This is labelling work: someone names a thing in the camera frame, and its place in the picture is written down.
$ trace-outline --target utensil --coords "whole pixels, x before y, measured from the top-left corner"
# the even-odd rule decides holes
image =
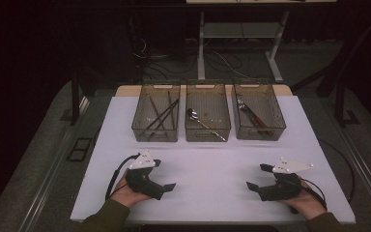
[[[208,130],[211,130],[212,131],[212,134],[214,134],[215,136],[219,137],[222,139],[222,141],[226,142],[227,139],[225,139],[223,136],[219,135],[218,132],[216,132],[215,130],[212,130],[209,126],[207,126],[205,123],[201,122],[200,119],[198,119],[198,114],[197,112],[193,109],[193,108],[189,108],[187,111],[186,111],[186,114],[188,115],[189,119],[191,119],[192,121],[195,121],[199,124],[201,124],[204,128],[208,129]]]
[[[258,117],[253,111],[252,109],[250,109],[248,107],[248,105],[246,105],[243,100],[240,100],[238,99],[237,100],[237,103],[238,103],[238,107],[239,109],[244,112],[246,114],[246,116],[248,116],[249,118],[249,121],[251,121],[251,123],[254,125],[255,128],[267,128],[268,126],[262,121],[262,119],[260,117]],[[269,134],[269,135],[272,135],[273,134],[273,131],[271,130],[258,130],[258,132],[260,134],[263,134],[266,133],[266,134]]]

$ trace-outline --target hand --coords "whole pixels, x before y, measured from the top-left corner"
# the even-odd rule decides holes
[[[305,181],[301,181],[301,184],[305,188],[310,188],[310,186]],[[281,200],[279,202],[294,207],[294,209],[296,209],[307,220],[311,220],[327,212],[327,210],[321,205],[321,203],[305,190],[302,190],[300,192],[300,195],[295,198],[289,200]]]
[[[125,171],[125,174],[123,175],[122,179],[120,179],[119,183],[117,183],[115,189],[115,192],[111,194],[110,199],[115,200],[128,208],[135,205],[136,203],[144,200],[148,200],[151,197],[148,195],[145,195],[141,192],[135,192],[133,191],[126,181],[126,174],[128,171]]]

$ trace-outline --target gray floor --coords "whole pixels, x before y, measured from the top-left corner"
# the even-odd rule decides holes
[[[189,46],[190,55],[185,62],[159,61],[161,54],[157,54],[156,64],[168,70],[151,65],[161,72],[145,69],[145,78],[196,78],[196,64],[193,65],[196,58],[195,46],[193,42]],[[211,52],[214,50],[223,55],[239,73],[271,79],[271,71],[264,55],[269,47],[269,43],[261,41],[230,42],[226,46],[210,43],[206,45],[206,62],[210,63],[206,66],[206,78],[230,80],[231,77],[238,76]],[[335,57],[340,47],[341,43],[338,42],[283,43],[276,55],[276,62],[284,78],[283,83],[295,84],[320,70]],[[371,182],[357,168],[360,159],[354,159],[357,153],[371,171],[371,115],[357,97],[348,91],[345,107],[356,114],[360,124],[341,129],[332,118],[334,96],[320,99],[315,95],[318,82],[307,85],[295,94],[300,97],[328,162],[347,195],[351,192],[352,177],[339,152],[353,165],[356,190],[351,206],[357,223],[347,227],[351,231],[371,231]],[[85,101],[81,106],[82,116],[73,127],[68,121],[68,112],[71,109],[70,84],[59,92],[0,198],[0,231],[73,231],[78,226],[79,223],[70,221],[69,217],[95,146],[97,131],[114,92],[98,91],[93,98]],[[92,138],[88,156],[83,162],[66,161],[66,156],[78,137]],[[275,227],[281,232],[307,231],[303,224]]]

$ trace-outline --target spoon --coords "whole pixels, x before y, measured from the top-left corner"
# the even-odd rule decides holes
[[[208,130],[212,130],[209,126],[207,126],[205,123],[201,122],[199,119],[198,119],[198,114],[197,112],[193,109],[193,108],[189,108],[187,111],[186,111],[186,114],[188,115],[189,119],[191,119],[192,121],[195,121],[201,125],[204,126],[204,128],[208,129]],[[216,131],[212,130],[212,134],[215,134],[215,136],[219,137],[222,139],[222,141],[226,142],[227,139],[225,139],[223,136],[219,135],[219,133],[217,133]]]

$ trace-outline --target green sleeve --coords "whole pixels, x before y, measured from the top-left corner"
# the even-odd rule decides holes
[[[332,213],[319,215],[306,223],[310,232],[346,232],[345,227]]]
[[[128,218],[128,207],[114,200],[106,200],[101,209],[87,217],[79,226],[77,232],[120,232]]]

